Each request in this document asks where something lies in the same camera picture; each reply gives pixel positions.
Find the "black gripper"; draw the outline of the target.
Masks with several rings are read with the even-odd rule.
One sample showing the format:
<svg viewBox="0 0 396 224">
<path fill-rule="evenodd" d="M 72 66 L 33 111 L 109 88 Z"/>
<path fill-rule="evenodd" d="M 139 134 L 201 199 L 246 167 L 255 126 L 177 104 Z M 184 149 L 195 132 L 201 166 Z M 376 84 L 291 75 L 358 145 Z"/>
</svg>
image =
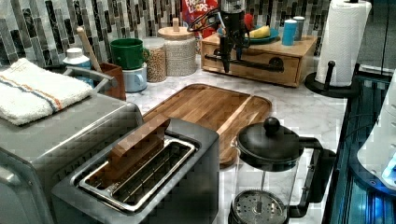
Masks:
<svg viewBox="0 0 396 224">
<path fill-rule="evenodd" d="M 241 60 L 242 47 L 250 45 L 245 25 L 246 0 L 220 0 L 220 26 L 225 30 L 220 38 L 220 57 L 226 73 L 230 70 L 232 47 L 235 47 L 236 59 Z"/>
</svg>

